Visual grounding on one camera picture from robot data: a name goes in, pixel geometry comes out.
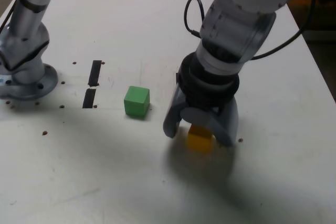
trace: robotic arm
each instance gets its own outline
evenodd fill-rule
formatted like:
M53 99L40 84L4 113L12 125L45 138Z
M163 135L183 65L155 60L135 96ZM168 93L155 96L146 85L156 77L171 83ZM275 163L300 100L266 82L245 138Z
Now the robotic arm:
M201 26L201 42L178 71L178 83L163 123L168 137L176 135L184 119L208 129L219 144L234 146L238 74L267 38L275 11L287 1L213 1Z
M238 74L264 43L288 0L214 0L203 20L201 41L182 61L178 83L163 123L174 137L182 119L211 131L232 147L238 126L234 95ZM0 97L33 100L57 84L52 66L41 56L49 44L41 22L50 0L16 0L9 25L0 28Z
M0 97L33 100L57 84L57 73L43 64L49 33L41 22L50 0L16 0L9 25L0 31Z

